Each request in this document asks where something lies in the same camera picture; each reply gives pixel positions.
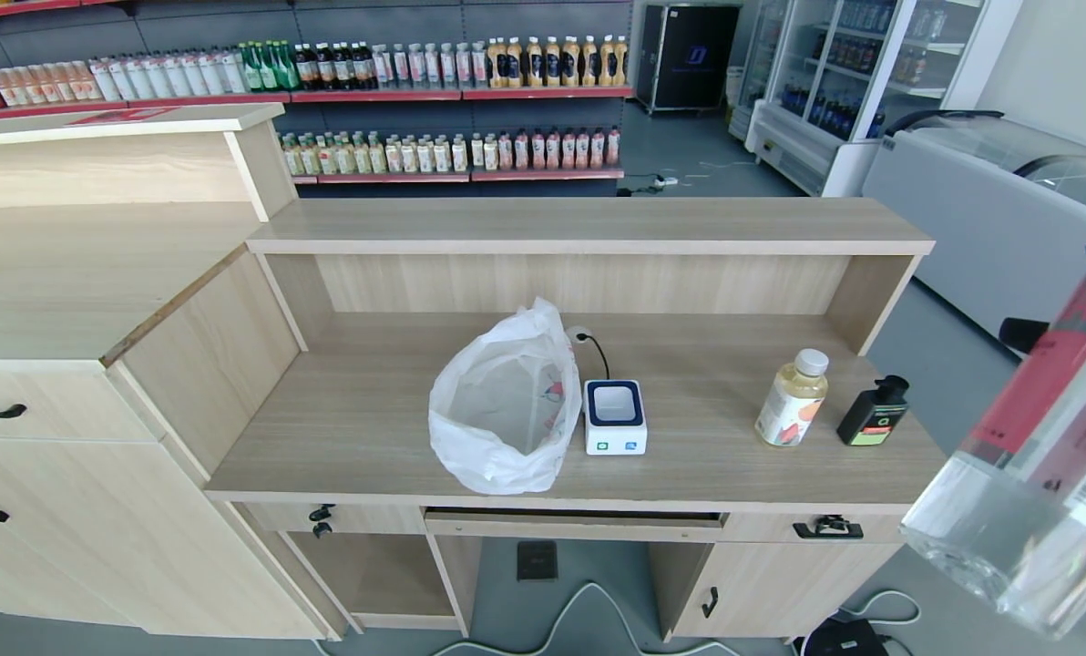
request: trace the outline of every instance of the wall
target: wall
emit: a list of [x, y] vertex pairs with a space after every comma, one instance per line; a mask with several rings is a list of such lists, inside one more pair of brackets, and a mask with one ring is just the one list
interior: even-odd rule
[[1086, 142], [1086, 0], [1025, 0], [980, 106]]

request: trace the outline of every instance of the glass-door refrigerator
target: glass-door refrigerator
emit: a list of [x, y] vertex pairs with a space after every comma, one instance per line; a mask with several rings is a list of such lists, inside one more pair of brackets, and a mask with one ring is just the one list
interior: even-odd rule
[[889, 125], [975, 108], [1019, 9], [1021, 0], [790, 0], [746, 149], [810, 195], [859, 195]]

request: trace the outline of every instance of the bottle cap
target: bottle cap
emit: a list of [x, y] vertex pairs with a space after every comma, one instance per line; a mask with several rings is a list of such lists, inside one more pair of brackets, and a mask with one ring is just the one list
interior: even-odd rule
[[801, 349], [794, 357], [794, 368], [803, 376], [822, 376], [830, 363], [830, 357], [818, 349]]

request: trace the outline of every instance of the white plastic bag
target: white plastic bag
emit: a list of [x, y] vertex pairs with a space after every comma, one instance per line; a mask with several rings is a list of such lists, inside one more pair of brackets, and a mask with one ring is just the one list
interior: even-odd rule
[[430, 391], [430, 445], [480, 494], [552, 487], [583, 404], [559, 311], [543, 299], [460, 350]]

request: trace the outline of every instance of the clear plastic bottle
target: clear plastic bottle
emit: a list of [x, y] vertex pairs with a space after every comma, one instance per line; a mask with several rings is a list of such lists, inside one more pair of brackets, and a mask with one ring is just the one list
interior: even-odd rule
[[785, 363], [773, 377], [755, 430], [766, 444], [797, 445], [826, 399], [830, 358], [817, 349], [801, 349], [794, 362]]

